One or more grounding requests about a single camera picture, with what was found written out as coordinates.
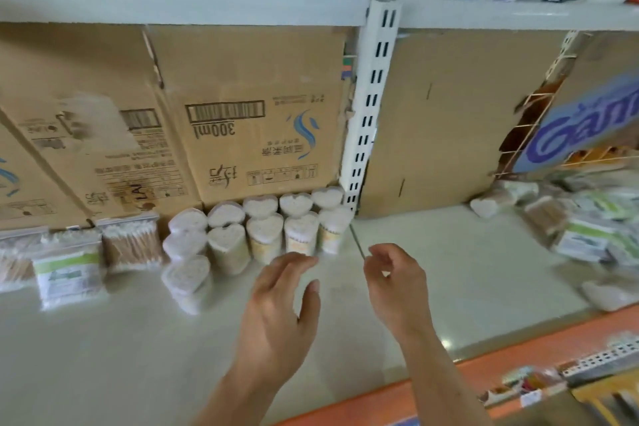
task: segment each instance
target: person's right hand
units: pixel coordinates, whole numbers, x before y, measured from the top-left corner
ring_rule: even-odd
[[[371,304],[395,340],[404,346],[434,334],[426,273],[417,261],[397,244],[375,244],[369,251],[363,271]]]

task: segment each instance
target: finger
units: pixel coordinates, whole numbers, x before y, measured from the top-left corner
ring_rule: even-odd
[[[286,302],[293,304],[293,298],[295,296],[295,290],[300,284],[300,278],[302,275],[315,266],[318,262],[316,257],[299,255],[289,263],[289,265],[283,270],[282,275],[277,280],[277,283],[273,287]]]
[[[379,259],[377,256],[367,256],[363,261],[363,274],[369,286],[385,285],[388,281],[382,272],[391,270],[392,265]]]
[[[390,262],[393,266],[402,266],[413,260],[407,252],[393,243],[375,244],[368,248],[368,250],[373,256]]]
[[[260,273],[260,276],[257,278],[255,285],[253,286],[253,292],[265,292],[273,288],[286,268],[286,265],[301,257],[305,256],[299,253],[286,253],[275,258],[271,261],[271,264],[265,266]]]
[[[298,321],[302,332],[306,335],[310,342],[315,340],[315,336],[318,332],[318,323],[320,320],[320,284],[319,280],[311,281],[302,298],[302,309],[300,310],[300,319]]]

